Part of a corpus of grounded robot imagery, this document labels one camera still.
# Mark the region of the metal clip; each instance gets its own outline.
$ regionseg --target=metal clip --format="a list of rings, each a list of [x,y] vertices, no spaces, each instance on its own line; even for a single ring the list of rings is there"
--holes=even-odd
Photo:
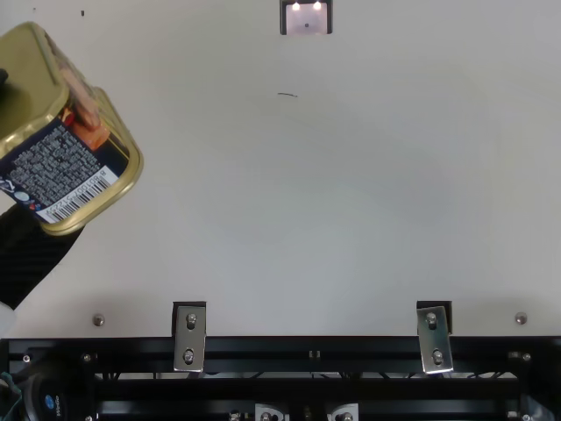
[[[206,308],[177,307],[175,319],[174,370],[201,373],[204,363]]]
[[[417,309],[417,331],[423,371],[428,375],[454,369],[444,307]]]

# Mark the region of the gold tin can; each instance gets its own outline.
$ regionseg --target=gold tin can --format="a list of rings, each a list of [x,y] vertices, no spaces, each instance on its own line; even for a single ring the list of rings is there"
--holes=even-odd
[[[105,92],[34,23],[0,38],[0,190],[66,235],[124,195],[142,153]]]

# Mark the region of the metal bracket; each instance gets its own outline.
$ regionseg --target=metal bracket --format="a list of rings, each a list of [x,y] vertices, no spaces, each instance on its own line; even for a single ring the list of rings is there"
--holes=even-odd
[[[175,319],[174,370],[201,373],[207,311],[204,306],[180,305]]]
[[[290,415],[287,411],[267,403],[255,404],[255,421],[290,421]]]
[[[359,404],[348,403],[338,406],[327,414],[328,421],[359,421]]]
[[[454,369],[444,307],[417,309],[417,331],[423,371],[428,375]]]

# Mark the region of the tin can lid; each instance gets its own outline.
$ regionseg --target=tin can lid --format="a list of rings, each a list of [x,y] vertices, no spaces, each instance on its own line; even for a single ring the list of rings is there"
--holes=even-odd
[[[64,106],[62,82],[43,29],[28,22],[0,38],[0,159],[47,125]]]

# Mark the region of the barcode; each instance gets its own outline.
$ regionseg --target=barcode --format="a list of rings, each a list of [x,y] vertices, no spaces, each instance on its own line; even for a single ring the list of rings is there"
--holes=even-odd
[[[37,214],[50,224],[60,222],[103,193],[117,178],[110,169],[103,167],[57,203],[38,211]]]

